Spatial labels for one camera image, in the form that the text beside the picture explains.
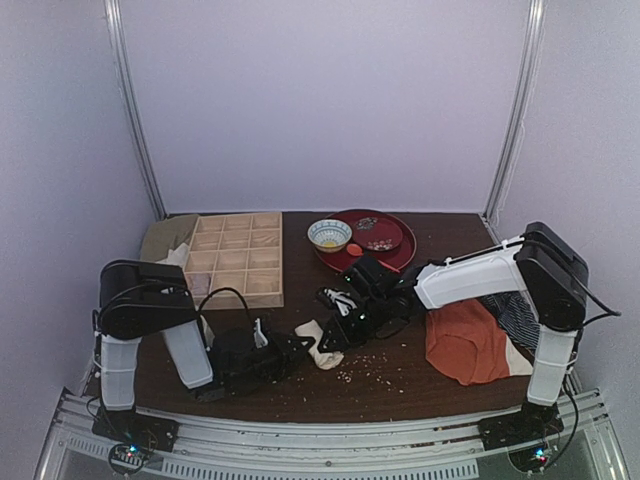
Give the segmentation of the beige underwear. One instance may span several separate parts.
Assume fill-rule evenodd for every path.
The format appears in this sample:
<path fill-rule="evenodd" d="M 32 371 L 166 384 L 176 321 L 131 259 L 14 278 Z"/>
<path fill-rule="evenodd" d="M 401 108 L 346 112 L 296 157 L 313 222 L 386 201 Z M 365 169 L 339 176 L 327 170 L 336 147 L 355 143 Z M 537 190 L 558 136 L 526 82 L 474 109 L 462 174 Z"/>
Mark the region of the beige underwear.
<path fill-rule="evenodd" d="M 294 332 L 299 337 L 312 337 L 314 344 L 308 350 L 315 365 L 321 370 L 331 370 L 340 365 L 344 359 L 344 353 L 339 351 L 322 353 L 318 350 L 320 341 L 324 335 L 324 330 L 314 319 L 297 326 Z"/>

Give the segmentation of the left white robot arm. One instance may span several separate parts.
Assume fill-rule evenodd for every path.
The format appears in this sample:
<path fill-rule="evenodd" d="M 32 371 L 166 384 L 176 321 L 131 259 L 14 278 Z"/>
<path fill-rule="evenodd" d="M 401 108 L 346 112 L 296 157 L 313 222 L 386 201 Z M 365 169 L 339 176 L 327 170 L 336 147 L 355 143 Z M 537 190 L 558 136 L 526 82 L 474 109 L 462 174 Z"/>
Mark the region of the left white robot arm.
<path fill-rule="evenodd" d="M 93 328 L 105 410 L 134 411 L 138 348 L 150 335 L 162 336 L 182 384 L 199 402 L 279 382 L 315 343 L 310 336 L 270 329 L 260 318 L 206 340 L 202 310 L 178 266 L 115 260 L 103 267 Z"/>

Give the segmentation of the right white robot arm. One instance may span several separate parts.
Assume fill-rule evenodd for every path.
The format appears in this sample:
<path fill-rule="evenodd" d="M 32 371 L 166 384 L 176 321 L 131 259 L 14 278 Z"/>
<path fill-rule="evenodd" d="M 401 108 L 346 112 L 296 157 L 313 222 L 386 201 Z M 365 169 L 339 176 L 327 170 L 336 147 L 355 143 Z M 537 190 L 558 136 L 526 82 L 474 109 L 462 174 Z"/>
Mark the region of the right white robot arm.
<path fill-rule="evenodd" d="M 343 272 L 322 353 L 344 352 L 392 320 L 426 315 L 425 358 L 464 386 L 529 379 L 526 401 L 556 403 L 585 323 L 588 267 L 547 225 L 492 248 L 396 273 L 365 255 Z"/>

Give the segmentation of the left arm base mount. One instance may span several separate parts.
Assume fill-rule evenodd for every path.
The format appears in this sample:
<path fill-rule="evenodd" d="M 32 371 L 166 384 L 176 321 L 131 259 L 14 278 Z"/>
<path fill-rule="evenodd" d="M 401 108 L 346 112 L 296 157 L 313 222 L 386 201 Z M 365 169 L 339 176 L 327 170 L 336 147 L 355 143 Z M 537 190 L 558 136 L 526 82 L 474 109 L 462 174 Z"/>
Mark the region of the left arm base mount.
<path fill-rule="evenodd" d="M 137 413 L 135 409 L 111 411 L 100 406 L 94 418 L 92 433 L 118 443 L 146 450 L 172 452 L 179 424 L 170 419 Z"/>

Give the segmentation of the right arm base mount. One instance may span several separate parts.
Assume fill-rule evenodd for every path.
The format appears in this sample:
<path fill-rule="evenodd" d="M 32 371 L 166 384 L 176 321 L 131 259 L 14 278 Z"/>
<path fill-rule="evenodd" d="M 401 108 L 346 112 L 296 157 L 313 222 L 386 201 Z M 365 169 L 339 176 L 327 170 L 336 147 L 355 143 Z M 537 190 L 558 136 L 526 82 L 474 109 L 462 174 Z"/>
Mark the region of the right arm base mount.
<path fill-rule="evenodd" d="M 525 401 L 518 411 L 478 422 L 485 451 L 542 441 L 547 433 L 561 433 L 564 424 L 556 404 L 540 406 Z"/>

